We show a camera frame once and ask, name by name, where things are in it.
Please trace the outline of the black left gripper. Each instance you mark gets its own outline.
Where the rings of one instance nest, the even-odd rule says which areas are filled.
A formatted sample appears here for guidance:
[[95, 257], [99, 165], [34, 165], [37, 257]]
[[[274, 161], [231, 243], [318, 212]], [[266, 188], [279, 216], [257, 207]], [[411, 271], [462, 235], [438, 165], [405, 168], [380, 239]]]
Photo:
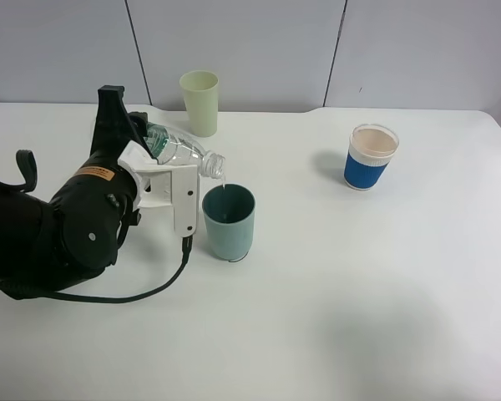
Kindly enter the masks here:
[[152, 157], [145, 143], [148, 114], [127, 111], [124, 86], [104, 85], [98, 97], [91, 156], [50, 201], [67, 233], [120, 234], [140, 221], [137, 185], [117, 159], [131, 140]]

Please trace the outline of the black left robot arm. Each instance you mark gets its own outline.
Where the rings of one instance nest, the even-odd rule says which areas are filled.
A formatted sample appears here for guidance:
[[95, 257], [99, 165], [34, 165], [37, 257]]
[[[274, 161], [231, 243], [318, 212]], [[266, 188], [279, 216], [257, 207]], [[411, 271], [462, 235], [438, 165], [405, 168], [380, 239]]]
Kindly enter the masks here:
[[123, 103], [124, 87], [98, 90], [89, 158], [49, 202], [32, 196], [33, 152], [18, 150], [21, 185], [0, 181], [0, 290], [14, 299], [58, 292], [102, 274], [137, 225], [138, 186], [118, 164], [130, 142], [146, 144]]

